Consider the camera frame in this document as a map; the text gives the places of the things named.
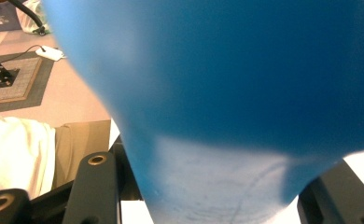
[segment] white device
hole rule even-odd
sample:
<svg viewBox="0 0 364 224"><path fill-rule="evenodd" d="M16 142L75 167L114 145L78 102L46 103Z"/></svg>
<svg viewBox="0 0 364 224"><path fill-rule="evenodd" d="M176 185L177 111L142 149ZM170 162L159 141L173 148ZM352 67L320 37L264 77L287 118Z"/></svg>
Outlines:
<svg viewBox="0 0 364 224"><path fill-rule="evenodd" d="M44 58L51 59L53 61L59 61L61 58L64 58L62 51L48 46L42 46L42 49L37 49L36 54Z"/></svg>

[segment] blue cloth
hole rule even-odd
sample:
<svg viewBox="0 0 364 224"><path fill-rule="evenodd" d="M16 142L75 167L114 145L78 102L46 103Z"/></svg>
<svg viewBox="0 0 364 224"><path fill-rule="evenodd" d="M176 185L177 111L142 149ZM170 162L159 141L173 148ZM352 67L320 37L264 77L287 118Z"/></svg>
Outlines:
<svg viewBox="0 0 364 224"><path fill-rule="evenodd" d="M364 1L45 2L156 223L260 223L364 149Z"/></svg>

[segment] white shirt sleeve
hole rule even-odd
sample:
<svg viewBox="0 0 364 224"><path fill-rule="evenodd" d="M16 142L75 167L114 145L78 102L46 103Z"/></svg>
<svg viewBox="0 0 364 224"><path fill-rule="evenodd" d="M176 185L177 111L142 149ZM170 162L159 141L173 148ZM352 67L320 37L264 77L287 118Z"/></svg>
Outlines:
<svg viewBox="0 0 364 224"><path fill-rule="evenodd" d="M0 116L0 189L25 189L33 199L51 190L54 166L55 129Z"/></svg>

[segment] khaki pants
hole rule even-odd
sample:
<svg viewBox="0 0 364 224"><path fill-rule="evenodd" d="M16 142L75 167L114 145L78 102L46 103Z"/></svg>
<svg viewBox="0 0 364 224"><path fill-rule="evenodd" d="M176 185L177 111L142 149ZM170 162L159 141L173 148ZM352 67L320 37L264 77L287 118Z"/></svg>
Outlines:
<svg viewBox="0 0 364 224"><path fill-rule="evenodd" d="M64 124L56 128L53 188L75 179L80 161L109 150L110 120Z"/></svg>

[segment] patterned rug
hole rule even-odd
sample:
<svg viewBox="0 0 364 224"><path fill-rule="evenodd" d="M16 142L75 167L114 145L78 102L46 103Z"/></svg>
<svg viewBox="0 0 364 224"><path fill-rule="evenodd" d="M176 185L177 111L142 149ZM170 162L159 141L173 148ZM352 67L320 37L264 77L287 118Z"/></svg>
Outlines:
<svg viewBox="0 0 364 224"><path fill-rule="evenodd" d="M17 55L19 54L0 56L0 62ZM53 63L54 61L42 58L35 52L2 63L9 71L20 71L12 86L0 88L0 112L40 105Z"/></svg>

